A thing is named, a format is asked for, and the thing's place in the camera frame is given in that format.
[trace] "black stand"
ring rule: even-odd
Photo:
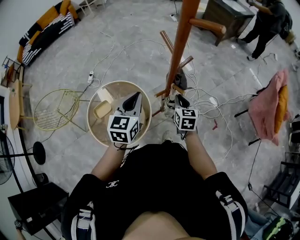
[[[244,113],[247,113],[247,112],[248,112],[248,109],[246,109],[246,110],[244,110],[244,111],[242,111],[242,112],[239,112],[239,113],[235,114],[234,117],[236,118],[236,117],[238,117],[238,116],[240,116],[240,115],[242,115],[242,114],[244,114]],[[252,141],[252,142],[249,142],[248,146],[252,145],[253,143],[255,143],[255,142],[259,141],[259,140],[260,140],[260,138],[254,140],[254,141]]]
[[[13,157],[21,157],[21,156],[30,156],[33,155],[35,161],[43,165],[46,161],[46,152],[41,142],[35,142],[33,144],[32,153],[22,153],[22,154],[13,154],[13,155],[0,155],[0,158],[13,158]]]

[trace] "black t-shirt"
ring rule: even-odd
[[[73,217],[93,201],[97,239],[122,239],[131,223],[146,211],[169,213],[192,237],[231,239],[217,190],[239,202],[247,218],[246,203],[224,172],[203,180],[181,145],[148,144],[130,153],[109,181],[91,174],[82,177],[64,206],[62,232],[71,240]]]
[[[267,0],[263,1],[262,5],[270,9],[273,15],[259,11],[257,19],[262,22],[262,27],[270,32],[280,33],[281,26],[285,20],[285,7],[282,2]]]

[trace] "wooden table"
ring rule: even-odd
[[[114,113],[117,105],[119,104],[120,98],[126,97],[128,94],[135,92],[141,92],[142,94],[142,112],[140,115],[140,124],[142,124],[142,126],[140,132],[136,136],[135,143],[139,141],[147,132],[151,122],[152,111],[150,101],[146,93],[134,83],[127,81],[115,81],[108,83],[107,85],[104,85],[102,88],[100,88],[94,94],[89,103],[87,114],[88,126],[90,132],[98,142],[105,146],[108,146],[110,144],[111,141],[107,132],[109,116]],[[109,102],[112,109],[106,116],[99,119],[94,114],[94,108],[104,100]]]
[[[236,0],[209,0],[203,19],[222,24],[226,27],[225,34],[216,34],[215,45],[223,40],[239,37],[248,26],[255,14],[245,5]]]
[[[22,127],[18,127],[18,124],[23,119],[33,119],[33,117],[26,117],[23,106],[23,86],[31,87],[31,84],[24,84],[18,79],[15,80],[12,87],[12,91],[9,94],[9,118],[10,126],[13,130],[16,128],[25,130]]]

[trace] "concrete floor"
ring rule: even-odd
[[[25,70],[25,82],[33,87],[28,94],[30,102],[26,103],[26,112],[32,113],[39,100],[48,92],[58,88],[84,90],[87,86],[89,72],[94,65],[105,57],[112,45],[112,40],[100,31],[109,34],[115,40],[116,47],[111,56],[99,64],[95,69],[95,77],[102,79],[104,72],[115,56],[134,41],[152,39],[163,42],[159,32],[165,30],[174,41],[177,23],[173,22],[169,14],[174,13],[174,3],[169,0],[109,0],[106,9],[101,7],[94,10],[95,16],[87,16],[75,27],[57,39],[46,49],[37,60]],[[254,20],[247,27],[246,35],[254,24]],[[299,112],[299,73],[291,70],[291,63],[295,61],[292,51],[277,37],[266,48],[262,57],[270,53],[278,55],[278,61],[270,56],[266,58],[267,65],[262,58],[249,62],[246,56],[254,50],[257,41],[241,48],[233,40],[222,42],[214,46],[216,38],[208,31],[192,28],[189,37],[190,52],[194,57],[198,87],[216,96],[220,103],[238,95],[254,93],[262,86],[267,86],[271,77],[280,69],[287,67],[290,71],[289,79],[289,111],[294,116]],[[152,110],[159,108],[159,102],[154,93],[165,86],[165,75],[169,69],[170,53],[161,55],[160,45],[153,42],[142,42],[126,49],[112,64],[107,72],[103,84],[126,80],[138,84],[148,93]],[[188,48],[184,53],[188,57]],[[83,99],[90,99],[96,90],[87,89]],[[200,91],[201,100],[210,96]],[[217,169],[228,174],[229,178],[243,194],[249,206],[253,206],[259,199],[248,188],[248,177],[253,158],[259,142],[248,147],[248,142],[256,139],[255,130],[246,113],[235,119],[234,114],[248,107],[249,99],[239,103],[224,105],[222,114],[232,131],[232,149],[223,160],[231,146],[231,134],[226,129],[226,123],[221,116],[214,119],[200,117],[198,134]],[[86,111],[88,103],[81,103],[74,121],[87,128]],[[201,112],[207,106],[199,107]],[[39,130],[33,122],[23,121],[27,148],[35,141],[48,138],[51,132]],[[172,120],[164,114],[152,119],[151,126],[143,144],[161,143],[162,133],[167,129],[175,133]],[[279,171],[280,161],[284,159],[284,152],[288,150],[288,124],[284,123],[279,133],[279,146],[269,141],[263,141],[259,148],[253,168],[251,183],[254,191],[263,194],[264,184],[269,184]],[[51,138],[43,143],[46,150],[46,163],[37,165],[32,159],[36,173],[45,172],[50,181],[71,192],[85,173],[90,173],[94,165],[105,152],[106,147],[100,145],[90,132],[83,132],[69,123],[54,132]]]

